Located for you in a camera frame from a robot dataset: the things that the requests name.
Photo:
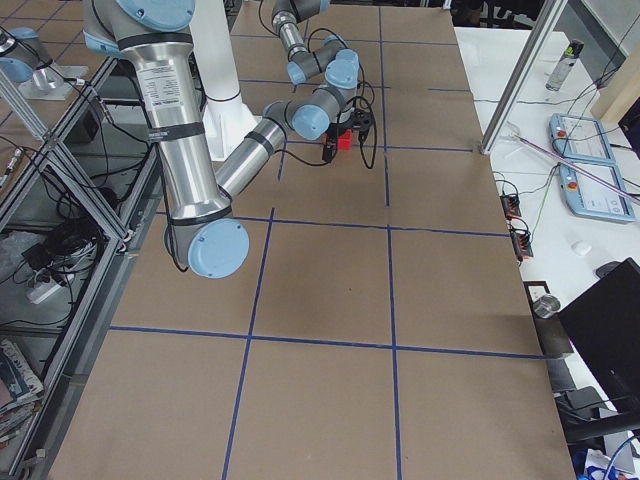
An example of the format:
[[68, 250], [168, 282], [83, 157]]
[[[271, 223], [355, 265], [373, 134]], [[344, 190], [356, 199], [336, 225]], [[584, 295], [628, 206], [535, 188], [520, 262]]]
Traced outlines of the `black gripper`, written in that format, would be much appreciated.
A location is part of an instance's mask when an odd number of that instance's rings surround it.
[[343, 113], [333, 121], [324, 135], [322, 161], [332, 162], [336, 156], [336, 138], [353, 129], [353, 113]]

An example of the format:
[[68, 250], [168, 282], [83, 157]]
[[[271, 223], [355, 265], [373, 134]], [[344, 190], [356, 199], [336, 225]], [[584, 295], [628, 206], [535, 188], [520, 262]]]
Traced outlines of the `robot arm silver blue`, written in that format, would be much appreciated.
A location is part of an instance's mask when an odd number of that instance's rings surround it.
[[275, 3], [270, 21], [290, 80], [325, 80], [308, 98], [274, 102], [255, 116], [242, 99], [221, 2], [85, 3], [86, 45], [134, 67], [171, 198], [167, 242], [178, 265], [206, 278], [233, 274], [250, 245], [233, 199], [290, 133], [315, 140], [348, 117], [358, 55], [335, 37], [310, 50], [298, 29], [326, 8], [324, 1]]
[[306, 83], [326, 71], [339, 51], [347, 48], [337, 34], [330, 34], [322, 47], [312, 50], [310, 38], [304, 39], [298, 25], [325, 12], [330, 2], [326, 0], [279, 0], [271, 13], [271, 26], [287, 54], [287, 74], [293, 85]]

